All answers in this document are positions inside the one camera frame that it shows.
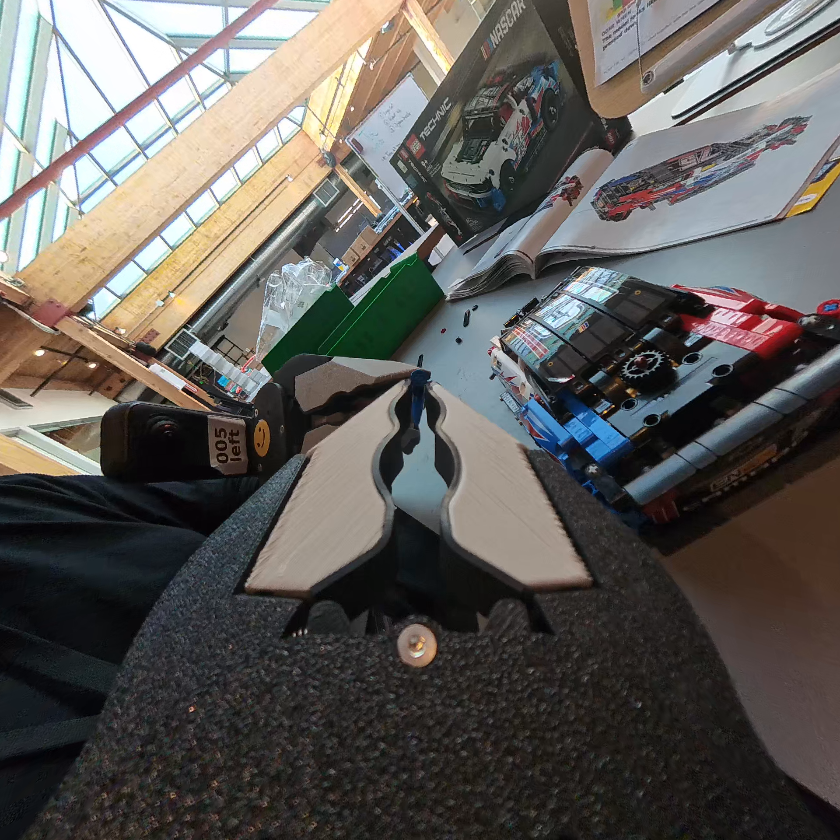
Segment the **person's left forearm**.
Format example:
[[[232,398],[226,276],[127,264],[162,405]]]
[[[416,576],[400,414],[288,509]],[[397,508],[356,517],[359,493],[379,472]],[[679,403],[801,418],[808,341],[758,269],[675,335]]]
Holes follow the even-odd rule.
[[[259,488],[240,477],[121,483],[96,476],[2,478],[5,601],[154,599]]]

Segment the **clear plastic bag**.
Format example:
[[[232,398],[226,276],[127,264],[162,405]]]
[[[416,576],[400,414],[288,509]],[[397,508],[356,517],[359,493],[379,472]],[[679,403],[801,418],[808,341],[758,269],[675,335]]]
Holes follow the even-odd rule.
[[[333,287],[332,273],[332,268],[307,257],[297,264],[284,265],[268,277],[255,348],[258,362]]]

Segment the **large green plastic bin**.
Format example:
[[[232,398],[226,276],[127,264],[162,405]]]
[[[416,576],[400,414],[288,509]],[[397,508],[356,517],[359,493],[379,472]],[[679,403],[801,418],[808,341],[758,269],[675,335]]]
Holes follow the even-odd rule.
[[[339,286],[324,291],[269,349],[260,362],[262,367],[273,375],[296,355],[315,354],[353,308]]]

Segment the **silver air duct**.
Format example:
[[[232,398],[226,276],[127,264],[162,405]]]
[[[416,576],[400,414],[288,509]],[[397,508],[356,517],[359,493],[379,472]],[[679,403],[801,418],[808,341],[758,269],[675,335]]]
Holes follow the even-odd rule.
[[[184,327],[201,338],[220,329],[230,320],[242,301],[259,288],[281,257],[294,250],[302,239],[321,225],[327,212],[338,202],[346,187],[339,186],[336,175],[322,182],[289,217],[248,257],[227,280],[223,289],[206,303]]]

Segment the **wooden document stand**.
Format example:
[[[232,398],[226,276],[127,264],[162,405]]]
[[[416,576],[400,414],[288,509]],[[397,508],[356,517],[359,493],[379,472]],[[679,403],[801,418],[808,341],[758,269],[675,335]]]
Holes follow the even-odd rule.
[[[595,44],[587,2],[570,1],[570,16],[587,97],[609,119],[627,116],[721,53],[784,1],[717,2],[613,78],[597,83]]]

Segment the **red ceiling pipe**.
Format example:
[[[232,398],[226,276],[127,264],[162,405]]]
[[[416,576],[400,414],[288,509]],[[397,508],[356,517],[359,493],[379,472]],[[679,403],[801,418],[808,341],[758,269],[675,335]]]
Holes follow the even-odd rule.
[[[296,34],[321,2],[2,2],[17,26],[2,47],[3,135],[17,158],[2,161],[2,218],[12,196],[55,169],[35,194],[91,159],[93,181],[73,175],[80,207],[101,181],[146,160],[186,117],[249,68],[230,53],[265,56]]]

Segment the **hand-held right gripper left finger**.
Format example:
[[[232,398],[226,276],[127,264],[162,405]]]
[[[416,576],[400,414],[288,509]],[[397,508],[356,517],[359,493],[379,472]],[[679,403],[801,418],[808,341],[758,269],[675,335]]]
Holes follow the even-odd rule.
[[[310,451],[247,595],[334,602],[349,619],[382,600],[396,577],[392,483],[411,409],[412,384],[399,381]]]

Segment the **instruction booklet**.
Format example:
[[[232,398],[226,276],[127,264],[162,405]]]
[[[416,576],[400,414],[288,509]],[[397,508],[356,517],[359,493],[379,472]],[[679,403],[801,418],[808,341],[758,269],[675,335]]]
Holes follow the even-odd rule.
[[[448,301],[584,257],[635,255],[786,217],[838,145],[838,112],[771,104],[583,153],[538,208],[499,236]]]

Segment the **red white blue toy car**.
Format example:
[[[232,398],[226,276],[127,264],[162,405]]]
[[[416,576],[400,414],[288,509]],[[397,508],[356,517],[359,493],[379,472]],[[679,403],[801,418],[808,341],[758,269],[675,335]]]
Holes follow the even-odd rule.
[[[533,443],[635,527],[704,507],[838,413],[839,303],[583,266],[490,341]]]

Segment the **stack of white boxes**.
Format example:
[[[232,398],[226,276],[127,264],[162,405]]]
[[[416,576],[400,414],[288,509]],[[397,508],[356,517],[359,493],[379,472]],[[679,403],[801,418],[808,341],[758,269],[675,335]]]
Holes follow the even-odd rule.
[[[270,376],[261,369],[243,371],[200,340],[195,340],[189,351],[216,373],[219,387],[247,403],[253,400],[264,385],[270,383]]]

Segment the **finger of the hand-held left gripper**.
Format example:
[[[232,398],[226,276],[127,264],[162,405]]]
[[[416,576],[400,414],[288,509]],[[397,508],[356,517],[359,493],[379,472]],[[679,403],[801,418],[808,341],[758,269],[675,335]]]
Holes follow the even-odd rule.
[[[334,398],[360,389],[393,385],[410,378],[415,365],[391,360],[333,357],[295,377],[295,398],[304,413],[323,409]]]
[[[329,416],[315,416],[311,428],[305,433],[302,439],[300,453],[302,455],[307,454],[341,425],[343,425],[342,413]]]

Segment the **black toy car set box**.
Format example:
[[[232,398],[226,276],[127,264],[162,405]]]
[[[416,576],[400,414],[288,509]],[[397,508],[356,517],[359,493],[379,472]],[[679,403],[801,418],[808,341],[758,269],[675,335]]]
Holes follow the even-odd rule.
[[[462,245],[533,209],[583,152],[616,154],[631,134],[590,104],[569,2],[498,1],[391,164]]]

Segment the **whiteboard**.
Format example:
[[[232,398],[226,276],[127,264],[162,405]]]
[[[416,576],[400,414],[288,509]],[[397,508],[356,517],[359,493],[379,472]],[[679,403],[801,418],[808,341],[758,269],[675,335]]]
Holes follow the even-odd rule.
[[[408,73],[347,138],[376,180],[397,197],[408,191],[408,185],[391,160],[427,104],[424,91]]]

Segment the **blue curved toy brick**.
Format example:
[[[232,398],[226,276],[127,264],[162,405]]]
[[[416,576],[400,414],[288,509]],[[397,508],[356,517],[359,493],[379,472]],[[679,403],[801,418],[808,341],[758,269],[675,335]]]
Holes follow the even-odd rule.
[[[410,455],[421,439],[420,423],[424,414],[427,385],[430,381],[430,371],[415,369],[409,377],[410,382],[410,418],[409,425],[402,436],[402,452]]]

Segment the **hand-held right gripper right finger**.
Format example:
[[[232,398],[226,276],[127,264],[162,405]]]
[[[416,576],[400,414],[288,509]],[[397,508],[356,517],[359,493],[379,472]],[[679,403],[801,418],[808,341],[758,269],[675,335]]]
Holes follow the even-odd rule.
[[[587,590],[592,573],[529,460],[508,432],[438,383],[427,386],[447,591],[488,616],[500,601]]]

